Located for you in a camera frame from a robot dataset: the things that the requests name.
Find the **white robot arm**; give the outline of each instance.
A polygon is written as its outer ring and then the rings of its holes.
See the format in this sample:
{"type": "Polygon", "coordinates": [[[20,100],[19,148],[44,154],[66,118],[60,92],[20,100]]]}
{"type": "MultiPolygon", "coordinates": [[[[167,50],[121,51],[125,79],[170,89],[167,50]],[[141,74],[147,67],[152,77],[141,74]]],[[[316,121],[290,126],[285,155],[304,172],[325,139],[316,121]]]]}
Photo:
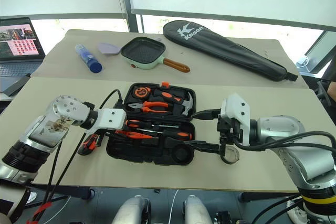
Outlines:
{"type": "MultiPolygon", "coordinates": [[[[220,132],[220,145],[193,141],[190,145],[195,149],[217,153],[223,161],[227,144],[234,144],[248,151],[271,149],[281,159],[288,175],[301,193],[310,223],[336,223],[334,154],[321,148],[298,146],[318,143],[315,137],[310,136],[313,134],[305,133],[305,128],[299,120],[284,115],[251,120],[247,102],[237,94],[232,94],[224,100],[220,110],[200,111],[195,113],[193,118],[218,119],[217,131],[220,132]]],[[[326,132],[315,134],[328,136],[335,151],[336,141],[332,135],[326,132]]]]}
{"type": "Polygon", "coordinates": [[[0,161],[0,179],[25,184],[32,181],[47,157],[65,138],[71,125],[92,134],[98,129],[118,130],[123,127],[123,109],[93,110],[93,104],[70,95],[60,95],[22,134],[0,161]]]}

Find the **orange screwdriver handle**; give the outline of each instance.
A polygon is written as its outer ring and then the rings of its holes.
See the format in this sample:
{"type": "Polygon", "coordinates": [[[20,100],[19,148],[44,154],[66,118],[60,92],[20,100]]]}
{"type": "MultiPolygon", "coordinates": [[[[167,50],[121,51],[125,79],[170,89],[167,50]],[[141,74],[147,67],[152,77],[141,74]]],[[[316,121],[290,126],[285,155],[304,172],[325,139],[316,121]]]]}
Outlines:
{"type": "Polygon", "coordinates": [[[185,140],[185,141],[193,139],[193,135],[191,133],[181,132],[181,131],[169,131],[169,130],[163,131],[162,136],[170,136],[175,139],[185,140]]]}
{"type": "Polygon", "coordinates": [[[126,120],[125,124],[128,127],[132,127],[132,128],[151,128],[152,127],[151,122],[143,122],[139,120],[126,120]]]}
{"type": "Polygon", "coordinates": [[[117,134],[123,134],[131,139],[145,139],[145,138],[155,138],[150,135],[146,134],[141,134],[139,132],[134,132],[134,131],[121,131],[121,130],[116,130],[115,133],[117,134]]]}

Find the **black cable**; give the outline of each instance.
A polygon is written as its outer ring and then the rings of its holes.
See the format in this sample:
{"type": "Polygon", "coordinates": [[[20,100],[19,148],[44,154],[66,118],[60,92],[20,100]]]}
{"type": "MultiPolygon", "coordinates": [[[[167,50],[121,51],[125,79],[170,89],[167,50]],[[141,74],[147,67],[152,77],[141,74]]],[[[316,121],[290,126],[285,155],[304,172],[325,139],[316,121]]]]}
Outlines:
{"type": "MultiPolygon", "coordinates": [[[[113,91],[112,91],[112,92],[105,98],[105,100],[102,102],[102,104],[99,106],[99,108],[101,109],[101,108],[105,105],[105,103],[109,100],[109,98],[110,98],[114,93],[116,93],[116,92],[118,93],[118,96],[119,96],[118,102],[121,101],[121,103],[122,103],[122,96],[121,96],[120,90],[119,90],[119,89],[115,89],[115,90],[113,90],[113,91]]],[[[72,155],[71,155],[71,157],[70,157],[70,159],[69,159],[69,161],[68,161],[66,167],[64,168],[64,170],[63,170],[63,172],[61,173],[60,177],[58,178],[58,180],[57,180],[55,186],[53,187],[51,193],[49,194],[49,196],[48,196],[48,198],[47,198],[47,201],[51,201],[51,199],[53,198],[53,196],[54,196],[54,194],[55,194],[55,191],[56,191],[56,188],[59,186],[61,180],[63,179],[65,173],[67,172],[67,170],[68,170],[68,168],[69,168],[69,166],[70,166],[70,164],[71,164],[73,158],[75,157],[78,148],[79,148],[80,145],[82,144],[82,142],[83,142],[85,136],[86,136],[86,133],[83,133],[83,135],[82,135],[82,137],[81,137],[79,143],[77,144],[77,146],[76,146],[74,152],[72,153],[72,155]]],[[[37,221],[39,221],[39,220],[41,219],[43,213],[44,213],[44,211],[41,212],[40,215],[38,215],[38,217],[36,218],[37,221]]]]}
{"type": "Polygon", "coordinates": [[[290,143],[290,144],[279,144],[275,146],[268,147],[268,149],[273,148],[281,148],[281,147],[313,147],[313,148],[320,148],[327,151],[331,151],[332,153],[336,154],[336,149],[323,145],[323,144],[313,144],[313,143],[290,143]]]}
{"type": "Polygon", "coordinates": [[[300,205],[303,202],[302,200],[297,201],[296,203],[294,203],[293,205],[291,205],[290,207],[285,208],[284,210],[278,212],[277,214],[273,215],[272,218],[270,218],[265,224],[270,224],[272,223],[275,219],[277,219],[279,216],[283,215],[285,212],[288,212],[290,209],[293,209],[295,207],[297,207],[298,205],[300,205]]]}
{"type": "Polygon", "coordinates": [[[287,198],[285,198],[285,199],[282,199],[282,200],[280,200],[280,201],[275,202],[274,204],[270,205],[269,207],[267,207],[267,208],[265,208],[263,211],[261,211],[261,212],[260,212],[254,219],[253,219],[253,221],[251,222],[251,224],[255,224],[256,221],[257,221],[257,220],[258,220],[264,213],[266,213],[267,211],[269,211],[269,210],[271,210],[272,208],[276,207],[277,205],[282,204],[282,203],[285,203],[285,202],[287,202],[287,201],[289,201],[289,200],[291,200],[291,199],[295,199],[295,198],[297,198],[297,197],[299,197],[299,196],[300,196],[300,194],[294,194],[294,195],[292,195],[292,196],[290,196],[290,197],[287,197],[287,198]]]}
{"type": "MultiPolygon", "coordinates": [[[[62,141],[58,144],[58,147],[57,147],[57,150],[56,150],[56,154],[55,154],[55,157],[54,157],[54,162],[52,164],[52,168],[51,168],[51,172],[50,172],[50,176],[49,176],[49,182],[48,182],[47,189],[46,189],[46,192],[44,194],[44,199],[43,199],[43,201],[41,203],[41,206],[43,206],[47,202],[47,198],[48,198],[48,195],[49,195],[51,183],[53,182],[52,178],[54,177],[54,172],[55,172],[55,168],[56,168],[57,158],[58,158],[59,151],[61,150],[61,146],[62,146],[62,141]]],[[[33,220],[36,220],[39,215],[43,214],[43,212],[39,212],[37,215],[33,216],[33,220]]]]}
{"type": "Polygon", "coordinates": [[[309,132],[299,133],[299,134],[289,136],[289,137],[284,137],[282,139],[275,140],[275,141],[272,141],[272,142],[269,142],[269,143],[266,143],[266,144],[259,144],[259,145],[254,145],[254,146],[241,145],[236,138],[234,138],[234,143],[237,145],[237,147],[239,147],[243,150],[246,150],[246,151],[264,151],[269,146],[294,141],[294,140],[304,138],[304,137],[307,137],[307,136],[326,136],[330,139],[331,146],[333,148],[336,148],[336,140],[335,140],[334,136],[332,134],[330,134],[329,132],[325,132],[325,131],[309,131],[309,132]]]}
{"type": "Polygon", "coordinates": [[[105,100],[103,101],[103,103],[101,104],[101,106],[99,108],[101,109],[105,105],[105,103],[110,99],[110,97],[116,92],[118,92],[119,100],[122,100],[120,90],[115,89],[105,98],[105,100]]]}

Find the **tabletop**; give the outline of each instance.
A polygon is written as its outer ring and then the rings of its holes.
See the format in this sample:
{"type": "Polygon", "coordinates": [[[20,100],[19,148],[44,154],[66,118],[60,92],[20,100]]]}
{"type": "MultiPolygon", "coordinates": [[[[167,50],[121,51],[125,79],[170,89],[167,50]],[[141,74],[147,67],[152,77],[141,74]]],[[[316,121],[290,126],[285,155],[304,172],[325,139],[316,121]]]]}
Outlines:
{"type": "MultiPolygon", "coordinates": [[[[132,82],[81,80],[68,78],[31,78],[0,116],[2,148],[0,156],[18,140],[26,127],[47,105],[60,94],[71,94],[81,101],[88,101],[96,108],[110,93],[120,89],[123,97],[132,82]]],[[[235,86],[210,86],[172,83],[196,92],[196,109],[220,108],[223,99],[236,92],[251,107],[251,118],[278,114],[291,115],[301,120],[306,131],[321,130],[336,135],[336,127],[323,109],[314,92],[309,89],[260,88],[235,86]]],[[[112,107],[117,97],[112,97],[105,108],[112,107]]],[[[192,120],[196,139],[210,143],[219,142],[216,120],[192,120]]],[[[64,139],[54,182],[84,130],[71,127],[64,139]]],[[[223,163],[218,155],[195,151],[193,161],[187,166],[159,166],[153,163],[132,163],[114,159],[106,153],[107,139],[88,156],[76,155],[63,178],[62,185],[145,188],[189,188],[243,191],[295,191],[295,185],[272,151],[247,152],[239,150],[240,160],[234,165],[223,163]]],[[[54,153],[48,158],[34,180],[46,184],[53,163],[54,153]]]]}
{"type": "MultiPolygon", "coordinates": [[[[288,58],[277,40],[230,38],[250,50],[283,65],[289,72],[299,75],[293,62],[288,58]]],[[[227,61],[211,57],[202,52],[189,49],[171,42],[160,34],[120,33],[113,31],[69,30],[35,71],[36,77],[61,77],[92,80],[114,80],[139,82],[174,82],[185,84],[308,88],[301,76],[297,81],[271,81],[254,72],[236,66],[227,61]],[[191,72],[182,73],[166,65],[158,64],[151,70],[132,68],[121,54],[103,55],[97,44],[107,42],[124,46],[135,37],[146,36],[160,39],[166,45],[166,58],[181,62],[190,67],[191,72]],[[92,73],[75,52],[75,45],[85,45],[102,64],[100,73],[92,73]]]]}

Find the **screwdriver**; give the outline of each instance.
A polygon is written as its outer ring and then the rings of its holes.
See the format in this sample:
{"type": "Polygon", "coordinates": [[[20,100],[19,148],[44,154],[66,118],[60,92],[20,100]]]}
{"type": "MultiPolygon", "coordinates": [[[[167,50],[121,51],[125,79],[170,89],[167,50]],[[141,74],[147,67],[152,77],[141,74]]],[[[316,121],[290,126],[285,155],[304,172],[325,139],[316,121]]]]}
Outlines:
{"type": "Polygon", "coordinates": [[[161,131],[151,131],[151,130],[145,130],[145,129],[137,129],[137,130],[138,131],[160,133],[160,134],[162,134],[162,136],[170,136],[170,137],[176,138],[178,140],[191,140],[191,139],[193,139],[193,135],[191,133],[182,132],[182,131],[164,130],[163,132],[161,132],[161,131]]]}
{"type": "Polygon", "coordinates": [[[145,139],[145,138],[158,138],[155,136],[150,136],[150,135],[145,135],[145,134],[141,134],[139,132],[134,132],[134,131],[120,131],[120,130],[116,130],[115,131],[116,134],[122,134],[125,135],[131,139],[145,139]]]}
{"type": "Polygon", "coordinates": [[[125,125],[128,127],[133,127],[133,128],[151,128],[153,126],[159,126],[159,127],[170,127],[170,128],[178,128],[179,126],[174,126],[174,125],[158,125],[158,124],[152,124],[151,122],[143,122],[139,120],[126,120],[125,125]]]}

